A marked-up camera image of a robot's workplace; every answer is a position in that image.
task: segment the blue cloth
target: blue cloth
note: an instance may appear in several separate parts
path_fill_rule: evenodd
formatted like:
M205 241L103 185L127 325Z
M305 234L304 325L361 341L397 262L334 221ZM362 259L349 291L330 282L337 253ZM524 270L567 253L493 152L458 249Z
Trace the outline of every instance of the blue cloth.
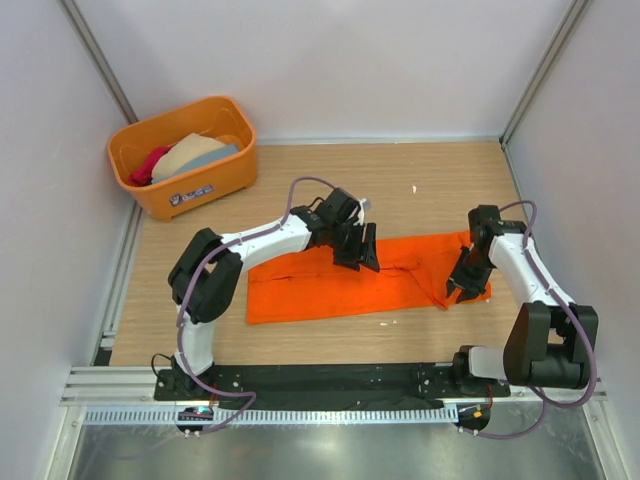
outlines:
M200 168L213 162L217 162L218 160L222 160L223 158L227 158L235 153L238 153L238 147L236 147L234 144L227 145L226 147L219 148L217 150L214 150L213 152L200 155L199 157L196 157L193 160L185 163L171 175L167 175L166 177L154 178L151 183L159 183L169 178L175 177L176 175L182 175L183 173L190 172L191 170L195 170L196 168Z

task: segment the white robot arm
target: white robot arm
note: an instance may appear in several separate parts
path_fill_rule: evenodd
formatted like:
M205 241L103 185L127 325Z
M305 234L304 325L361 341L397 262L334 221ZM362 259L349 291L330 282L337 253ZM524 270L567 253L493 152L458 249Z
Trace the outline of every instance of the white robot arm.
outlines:
M334 264L359 270L360 266L379 271L375 248L375 223L364 222L369 202L357 200L341 188L319 203L292 208L286 218L239 233L216 235L199 231L169 275L173 299L178 306L186 297L188 284L200 262L220 249L211 262L211 272L203 271L189 299L182 331L182 347L191 370L200 375L213 365L211 345L214 320L231 303L241 273L287 253L327 245L333 248ZM186 372L182 356L174 355Z
M447 282L448 296L460 290L460 302L484 293L496 268L520 312L504 349L464 346L456 354L457 361L464 363L473 377L505 380L512 385L583 388L590 375L588 355L562 307L568 306L575 314L592 348L598 328L596 312L590 306L577 305L558 286L538 256L533 239L527 239L525 251L523 222L503 220L498 207L480 205L469 212L469 228L473 245L462 249ZM549 343L550 329L563 338L562 344Z

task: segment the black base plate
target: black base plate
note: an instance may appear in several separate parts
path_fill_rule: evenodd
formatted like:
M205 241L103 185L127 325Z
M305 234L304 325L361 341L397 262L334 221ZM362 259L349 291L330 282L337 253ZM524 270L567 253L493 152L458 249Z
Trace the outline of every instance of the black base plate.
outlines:
M161 370L154 393L158 401L210 400L173 363ZM449 364L392 363L366 365L214 365L199 377L227 392L254 391L252 409L343 411L441 408L441 399L508 397L509 387L495 380L456 380ZM220 397L221 408L237 409L246 398Z

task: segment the wooden table surface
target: wooden table surface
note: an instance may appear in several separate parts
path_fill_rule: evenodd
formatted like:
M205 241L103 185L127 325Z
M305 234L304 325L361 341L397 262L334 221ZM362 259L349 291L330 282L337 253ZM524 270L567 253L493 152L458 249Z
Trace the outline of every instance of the wooden table surface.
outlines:
M478 204L517 199L496 142L264 146L258 158L253 187L168 223L145 218L111 365L148 365L154 353L175 351L176 310L167 275L194 233L203 227L238 232L274 220L283 214L296 177L319 176L369 198L367 221L378 224L378 238L465 230L467 212ZM323 185L302 182L294 205L326 192ZM510 218L523 219L522 210L512 210ZM428 307L249 326L243 275L231 306L216 320L214 359L228 365L450 361L463 344L504 345L517 306L499 272L491 282L488 303L447 311Z

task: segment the white wall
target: white wall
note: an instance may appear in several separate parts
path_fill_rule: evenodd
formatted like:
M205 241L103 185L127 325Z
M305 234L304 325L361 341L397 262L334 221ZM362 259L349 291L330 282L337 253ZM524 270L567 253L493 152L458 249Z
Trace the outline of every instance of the white wall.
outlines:
M131 203L105 156L124 120L59 6L0 12L0 477L28 480L90 360Z
M567 290L599 313L600 373L635 462L639 24L636 0L593 2L510 145L521 194L541 208L535 235L542 256Z
M499 136L569 0L77 0L140 117L210 94L262 140Z

